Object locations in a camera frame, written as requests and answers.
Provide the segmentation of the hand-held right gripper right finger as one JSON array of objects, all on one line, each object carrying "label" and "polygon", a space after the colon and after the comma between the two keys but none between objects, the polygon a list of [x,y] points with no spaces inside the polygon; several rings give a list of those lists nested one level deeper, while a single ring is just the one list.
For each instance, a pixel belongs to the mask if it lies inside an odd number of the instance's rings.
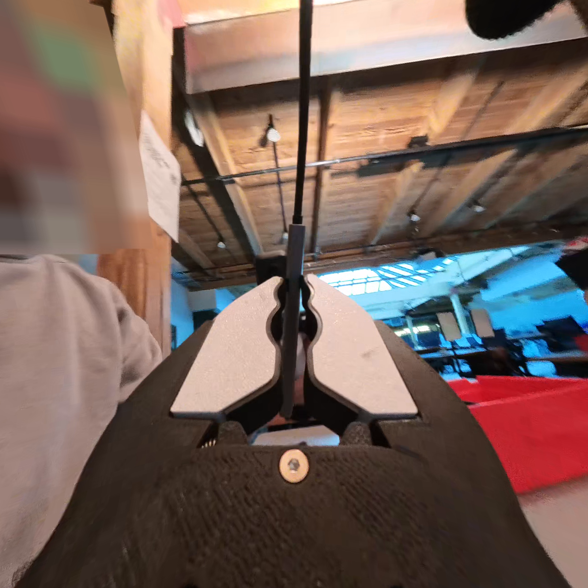
[{"label": "hand-held right gripper right finger", "polygon": [[337,435],[352,422],[415,419],[417,405],[369,313],[315,275],[305,287],[308,412]]}]

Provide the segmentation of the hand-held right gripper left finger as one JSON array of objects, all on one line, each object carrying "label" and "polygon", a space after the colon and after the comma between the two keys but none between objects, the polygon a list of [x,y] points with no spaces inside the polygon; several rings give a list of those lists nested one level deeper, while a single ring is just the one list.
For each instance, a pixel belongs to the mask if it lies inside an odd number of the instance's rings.
[{"label": "hand-held right gripper left finger", "polygon": [[250,435],[281,407],[281,350],[271,325],[280,318],[283,278],[271,277],[213,320],[171,405],[176,418],[238,422]]}]

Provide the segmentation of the grey USB hub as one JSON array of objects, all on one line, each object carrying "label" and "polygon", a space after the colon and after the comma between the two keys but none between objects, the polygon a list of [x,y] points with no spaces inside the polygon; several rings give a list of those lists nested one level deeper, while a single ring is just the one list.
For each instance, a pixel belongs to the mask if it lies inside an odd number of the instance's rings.
[{"label": "grey USB hub", "polygon": [[286,296],[283,307],[282,334],[282,406],[280,415],[290,419],[293,412],[298,357],[298,332],[305,250],[305,226],[289,227],[286,257]]}]

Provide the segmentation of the red plastic bin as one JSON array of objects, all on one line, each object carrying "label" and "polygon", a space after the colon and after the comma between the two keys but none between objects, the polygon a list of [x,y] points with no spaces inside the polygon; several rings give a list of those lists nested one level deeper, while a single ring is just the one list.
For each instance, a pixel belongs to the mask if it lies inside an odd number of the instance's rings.
[{"label": "red plastic bin", "polygon": [[587,476],[587,379],[480,376],[449,386],[524,495]]}]

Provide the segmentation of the distant document stand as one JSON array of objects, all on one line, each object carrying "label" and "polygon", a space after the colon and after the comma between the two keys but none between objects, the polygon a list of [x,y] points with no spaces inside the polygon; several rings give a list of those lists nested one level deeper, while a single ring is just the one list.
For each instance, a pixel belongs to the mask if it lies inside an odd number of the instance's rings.
[{"label": "distant document stand", "polygon": [[472,308],[470,310],[470,317],[474,325],[475,333],[479,338],[486,339],[495,336],[495,331],[487,310],[483,308]]},{"label": "distant document stand", "polygon": [[446,341],[454,342],[462,338],[462,332],[453,312],[439,312],[437,321]]}]

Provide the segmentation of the white paper notice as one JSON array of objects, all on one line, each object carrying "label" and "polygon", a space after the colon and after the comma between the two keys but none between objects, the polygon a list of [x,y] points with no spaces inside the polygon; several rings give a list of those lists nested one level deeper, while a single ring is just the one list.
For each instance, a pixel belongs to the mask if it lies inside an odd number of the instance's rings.
[{"label": "white paper notice", "polygon": [[141,112],[139,151],[150,218],[178,243],[180,165],[144,110]]}]

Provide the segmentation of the black pole with disc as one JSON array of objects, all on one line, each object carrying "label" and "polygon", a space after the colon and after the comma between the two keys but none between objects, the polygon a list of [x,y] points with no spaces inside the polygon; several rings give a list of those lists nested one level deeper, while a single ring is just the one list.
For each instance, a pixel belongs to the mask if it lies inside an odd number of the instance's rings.
[{"label": "black pole with disc", "polygon": [[562,1],[465,1],[469,29],[483,40],[499,40],[521,32]]}]

